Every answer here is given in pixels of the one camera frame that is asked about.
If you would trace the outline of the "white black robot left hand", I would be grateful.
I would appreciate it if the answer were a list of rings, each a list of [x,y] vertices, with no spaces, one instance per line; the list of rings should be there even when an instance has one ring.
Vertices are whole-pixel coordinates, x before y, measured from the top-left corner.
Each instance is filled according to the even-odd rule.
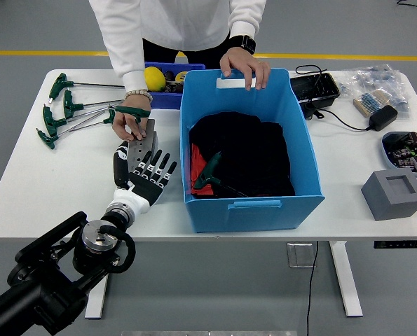
[[[145,214],[168,184],[177,163],[169,163],[170,154],[157,150],[146,152],[133,171],[128,167],[128,142],[124,141],[114,153],[114,182],[116,190],[112,204],[122,204],[132,214]]]

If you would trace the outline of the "person's right hand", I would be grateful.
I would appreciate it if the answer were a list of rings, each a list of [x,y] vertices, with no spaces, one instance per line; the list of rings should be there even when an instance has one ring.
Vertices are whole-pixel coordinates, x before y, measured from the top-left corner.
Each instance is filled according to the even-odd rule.
[[[121,103],[121,106],[151,111],[149,98],[142,94],[132,94],[128,96]],[[126,113],[116,112],[112,124],[112,129],[115,134],[123,141],[142,140],[146,137],[147,123],[148,119],[142,118],[141,123],[138,125],[134,116]]]

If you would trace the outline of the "person's left hand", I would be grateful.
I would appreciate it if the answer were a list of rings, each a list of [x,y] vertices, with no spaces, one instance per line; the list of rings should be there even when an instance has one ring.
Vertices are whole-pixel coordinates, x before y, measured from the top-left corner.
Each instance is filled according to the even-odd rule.
[[[240,48],[229,48],[220,59],[220,69],[225,77],[232,74],[236,69],[241,72],[245,79],[245,89],[252,88],[252,75],[255,75],[255,88],[265,89],[271,74],[271,67],[268,62],[261,62],[248,51]]]

